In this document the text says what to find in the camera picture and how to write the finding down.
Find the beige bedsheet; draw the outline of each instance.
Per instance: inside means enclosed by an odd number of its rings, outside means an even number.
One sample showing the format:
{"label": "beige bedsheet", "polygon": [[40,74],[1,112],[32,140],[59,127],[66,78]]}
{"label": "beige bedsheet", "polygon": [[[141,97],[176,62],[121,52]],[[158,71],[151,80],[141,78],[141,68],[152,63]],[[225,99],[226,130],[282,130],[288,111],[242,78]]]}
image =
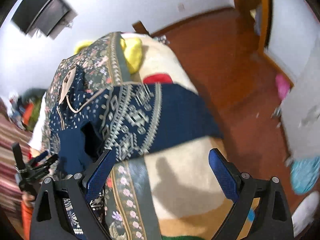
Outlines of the beige bedsheet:
{"label": "beige bedsheet", "polygon": [[[139,37],[145,53],[139,74],[132,76],[134,81],[167,73],[174,83],[198,93],[168,46],[148,36]],[[209,240],[230,211],[233,203],[226,199],[208,163],[212,148],[218,148],[227,157],[222,140],[208,136],[145,155],[162,235],[192,235]],[[250,226],[246,221],[239,239],[247,235]]]}

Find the pink object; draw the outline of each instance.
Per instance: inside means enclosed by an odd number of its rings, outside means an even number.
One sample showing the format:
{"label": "pink object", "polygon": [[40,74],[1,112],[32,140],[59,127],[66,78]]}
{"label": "pink object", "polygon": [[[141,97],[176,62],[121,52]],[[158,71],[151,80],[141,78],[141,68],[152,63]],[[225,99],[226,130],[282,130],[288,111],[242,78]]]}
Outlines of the pink object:
{"label": "pink object", "polygon": [[278,74],[276,76],[276,86],[278,89],[278,96],[282,101],[290,91],[290,84],[282,74]]}

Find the floral patterned fabric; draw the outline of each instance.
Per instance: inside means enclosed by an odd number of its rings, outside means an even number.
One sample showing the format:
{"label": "floral patterned fabric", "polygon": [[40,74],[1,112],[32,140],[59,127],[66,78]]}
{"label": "floral patterned fabric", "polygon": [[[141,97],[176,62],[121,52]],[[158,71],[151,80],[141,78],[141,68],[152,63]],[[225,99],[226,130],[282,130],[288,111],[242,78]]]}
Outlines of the floral patterned fabric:
{"label": "floral patterned fabric", "polygon": [[[108,197],[108,195],[105,195],[104,194],[104,189],[102,189],[102,191],[99,193],[98,198],[90,201],[90,203],[89,203],[90,207],[93,210],[94,215],[97,217],[98,221],[103,226],[105,226],[104,212],[103,212],[104,199],[107,198],[107,197]],[[84,235],[84,233],[82,231],[82,228],[81,228],[81,226],[80,226],[80,224],[78,222],[78,219],[76,217],[76,214],[73,211],[73,207],[72,207],[70,199],[69,198],[64,198],[63,201],[64,201],[64,205],[65,205],[65,208],[66,208],[67,215],[69,217],[71,226],[73,228],[74,233],[76,234],[76,237],[78,239],[81,239],[81,240],[86,240],[87,238],[85,237],[85,235]]]}
{"label": "floral patterned fabric", "polygon": [[88,91],[106,88],[108,85],[121,85],[131,81],[126,61],[120,45],[119,32],[109,33],[82,50],[79,54],[61,61],[45,97],[46,119],[42,131],[43,150],[50,148],[49,118],[57,103],[62,81],[71,67],[76,65],[85,72],[85,87]]}
{"label": "floral patterned fabric", "polygon": [[105,223],[114,240],[161,240],[144,158],[117,163],[105,185]]}

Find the white wall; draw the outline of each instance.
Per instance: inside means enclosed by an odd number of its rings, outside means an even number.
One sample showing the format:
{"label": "white wall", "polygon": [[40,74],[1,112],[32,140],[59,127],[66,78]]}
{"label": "white wall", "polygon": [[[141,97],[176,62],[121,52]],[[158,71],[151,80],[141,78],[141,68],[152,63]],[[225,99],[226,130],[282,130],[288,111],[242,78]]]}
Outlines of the white wall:
{"label": "white wall", "polygon": [[272,0],[272,26],[265,52],[297,80],[314,47],[319,21],[305,0]]}
{"label": "white wall", "polygon": [[[0,95],[30,87],[47,88],[64,58],[79,41],[95,40],[112,31],[132,32],[141,20],[150,33],[203,11],[233,5],[233,0],[65,0],[78,14],[72,29],[55,40],[25,36],[10,21],[19,0],[0,28]],[[185,11],[178,12],[178,3]]]}

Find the hand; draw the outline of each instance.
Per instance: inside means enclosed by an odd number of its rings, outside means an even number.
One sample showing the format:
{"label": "hand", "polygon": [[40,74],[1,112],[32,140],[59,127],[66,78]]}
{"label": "hand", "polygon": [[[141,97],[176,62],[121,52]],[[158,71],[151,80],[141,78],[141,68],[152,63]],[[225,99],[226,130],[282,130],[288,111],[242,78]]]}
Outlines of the hand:
{"label": "hand", "polygon": [[24,191],[22,193],[22,201],[27,207],[32,208],[33,205],[31,201],[34,201],[34,200],[35,200],[35,197],[33,195],[30,195],[28,192]]}

